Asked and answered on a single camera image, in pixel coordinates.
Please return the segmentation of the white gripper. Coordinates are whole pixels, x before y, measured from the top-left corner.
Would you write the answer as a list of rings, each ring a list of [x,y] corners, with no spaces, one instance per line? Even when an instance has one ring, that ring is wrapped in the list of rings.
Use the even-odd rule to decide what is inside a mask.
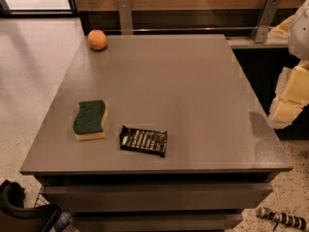
[[[270,39],[288,39],[289,52],[299,60],[309,59],[309,0],[272,28]],[[309,62],[300,61],[292,69],[284,67],[278,76],[275,98],[269,108],[268,124],[274,129],[290,126],[309,104]]]

